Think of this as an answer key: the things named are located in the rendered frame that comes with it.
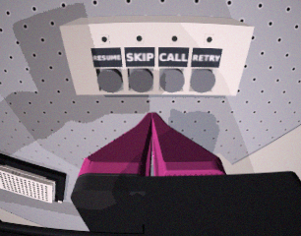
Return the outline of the white button panel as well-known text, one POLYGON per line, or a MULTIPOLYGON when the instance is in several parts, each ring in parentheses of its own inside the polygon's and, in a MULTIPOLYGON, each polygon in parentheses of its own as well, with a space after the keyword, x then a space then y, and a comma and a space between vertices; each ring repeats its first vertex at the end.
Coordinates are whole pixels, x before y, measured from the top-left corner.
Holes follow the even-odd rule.
POLYGON ((236 95, 254 27, 232 18, 110 16, 60 30, 76 95, 236 95))

